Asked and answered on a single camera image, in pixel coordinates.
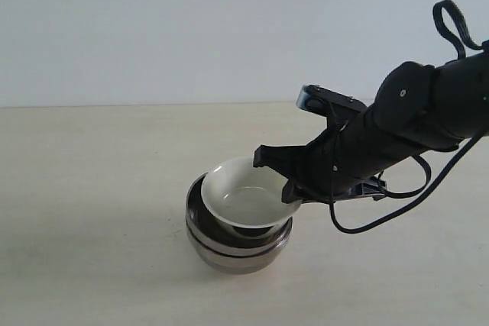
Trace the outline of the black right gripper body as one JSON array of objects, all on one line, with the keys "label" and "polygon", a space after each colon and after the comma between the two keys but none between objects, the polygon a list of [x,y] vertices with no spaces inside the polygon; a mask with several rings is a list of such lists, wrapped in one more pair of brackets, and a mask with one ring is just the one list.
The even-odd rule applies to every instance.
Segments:
[{"label": "black right gripper body", "polygon": [[380,171],[420,153],[420,144],[382,130],[374,108],[356,115],[337,134],[323,131],[301,153],[307,201],[344,195]]}]

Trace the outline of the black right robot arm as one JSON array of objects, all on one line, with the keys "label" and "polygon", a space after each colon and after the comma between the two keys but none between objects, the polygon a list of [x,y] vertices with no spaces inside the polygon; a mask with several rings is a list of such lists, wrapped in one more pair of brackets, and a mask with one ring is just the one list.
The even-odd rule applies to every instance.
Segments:
[{"label": "black right robot arm", "polygon": [[437,67],[402,63],[370,105],[315,85],[302,87],[297,104],[325,117],[326,129],[303,146],[260,146],[254,166],[285,177],[286,203],[346,196],[407,158],[453,151],[484,130],[488,53]]}]

